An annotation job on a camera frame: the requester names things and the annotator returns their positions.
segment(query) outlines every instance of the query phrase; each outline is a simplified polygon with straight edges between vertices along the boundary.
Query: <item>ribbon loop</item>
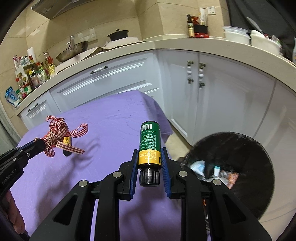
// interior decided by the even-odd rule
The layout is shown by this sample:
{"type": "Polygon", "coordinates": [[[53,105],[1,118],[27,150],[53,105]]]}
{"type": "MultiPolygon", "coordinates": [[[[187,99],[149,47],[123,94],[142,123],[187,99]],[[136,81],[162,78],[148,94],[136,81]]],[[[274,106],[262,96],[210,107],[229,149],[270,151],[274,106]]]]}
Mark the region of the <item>ribbon loop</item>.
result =
{"type": "Polygon", "coordinates": [[[69,131],[68,125],[66,124],[64,118],[58,118],[54,117],[53,115],[49,115],[46,118],[46,121],[49,120],[51,120],[49,123],[49,132],[42,138],[46,144],[46,150],[44,150],[44,152],[47,156],[54,157],[54,150],[52,148],[54,146],[77,154],[84,153],[84,150],[80,148],[64,144],[63,139],[64,137],[76,138],[85,135],[89,131],[87,124],[81,124],[77,129],[69,131]]]}

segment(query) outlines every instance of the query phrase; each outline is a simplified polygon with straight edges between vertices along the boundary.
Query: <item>gray curtain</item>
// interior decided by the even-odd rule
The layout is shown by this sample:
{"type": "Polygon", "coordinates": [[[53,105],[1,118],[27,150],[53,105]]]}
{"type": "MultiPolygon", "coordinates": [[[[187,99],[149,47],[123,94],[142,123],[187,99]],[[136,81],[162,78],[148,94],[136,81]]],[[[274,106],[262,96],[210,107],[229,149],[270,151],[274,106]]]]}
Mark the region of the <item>gray curtain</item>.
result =
{"type": "Polygon", "coordinates": [[[19,141],[20,137],[7,121],[3,110],[0,107],[0,155],[15,148],[19,141]]]}

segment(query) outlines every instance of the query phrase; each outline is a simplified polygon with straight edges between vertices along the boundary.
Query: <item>countertop edge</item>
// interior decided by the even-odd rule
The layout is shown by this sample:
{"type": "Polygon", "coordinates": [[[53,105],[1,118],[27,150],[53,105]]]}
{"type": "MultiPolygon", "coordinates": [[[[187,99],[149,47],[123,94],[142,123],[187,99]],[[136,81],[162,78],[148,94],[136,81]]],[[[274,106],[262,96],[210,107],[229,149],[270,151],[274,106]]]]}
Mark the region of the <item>countertop edge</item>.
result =
{"type": "Polygon", "coordinates": [[[296,67],[279,56],[250,45],[223,39],[175,38],[123,46],[80,61],[57,73],[34,90],[34,92],[17,107],[16,114],[19,115],[34,100],[55,85],[85,69],[125,55],[154,49],[189,50],[233,59],[275,77],[296,92],[296,67]]]}

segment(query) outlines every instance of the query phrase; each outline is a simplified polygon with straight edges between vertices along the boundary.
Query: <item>ribbed cap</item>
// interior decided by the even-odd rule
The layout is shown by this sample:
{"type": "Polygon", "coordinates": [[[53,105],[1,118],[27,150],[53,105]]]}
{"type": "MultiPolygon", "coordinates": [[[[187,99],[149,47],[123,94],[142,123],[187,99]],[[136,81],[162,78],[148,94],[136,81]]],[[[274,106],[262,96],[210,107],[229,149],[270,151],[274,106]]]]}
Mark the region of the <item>ribbed cap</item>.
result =
{"type": "Polygon", "coordinates": [[[141,170],[140,186],[156,187],[159,186],[159,171],[157,170],[141,170]]]}

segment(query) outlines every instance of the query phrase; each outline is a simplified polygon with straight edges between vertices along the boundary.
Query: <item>human hand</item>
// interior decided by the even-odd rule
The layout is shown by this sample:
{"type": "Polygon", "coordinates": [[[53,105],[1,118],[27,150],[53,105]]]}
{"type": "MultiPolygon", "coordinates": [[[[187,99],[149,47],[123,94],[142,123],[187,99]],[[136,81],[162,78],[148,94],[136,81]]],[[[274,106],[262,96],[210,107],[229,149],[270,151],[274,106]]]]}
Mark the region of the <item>human hand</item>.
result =
{"type": "Polygon", "coordinates": [[[20,214],[19,209],[15,205],[15,199],[13,198],[11,191],[9,190],[5,197],[4,197],[8,203],[9,203],[9,208],[7,210],[7,213],[4,212],[4,215],[6,218],[13,223],[13,228],[18,234],[23,234],[25,231],[25,222],[20,214]]]}

